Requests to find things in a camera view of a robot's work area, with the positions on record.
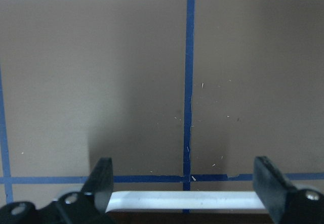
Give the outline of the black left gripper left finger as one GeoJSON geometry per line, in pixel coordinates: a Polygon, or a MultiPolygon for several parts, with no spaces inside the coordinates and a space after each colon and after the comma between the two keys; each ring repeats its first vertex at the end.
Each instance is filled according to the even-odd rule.
{"type": "Polygon", "coordinates": [[[110,157],[100,158],[81,188],[100,213],[105,213],[113,192],[113,166],[110,157]]]}

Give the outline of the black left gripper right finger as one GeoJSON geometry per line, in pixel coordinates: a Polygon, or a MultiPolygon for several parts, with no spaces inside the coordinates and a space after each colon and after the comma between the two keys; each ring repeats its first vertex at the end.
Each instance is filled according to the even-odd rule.
{"type": "Polygon", "coordinates": [[[266,156],[254,159],[253,188],[274,223],[283,223],[297,188],[266,156]]]}

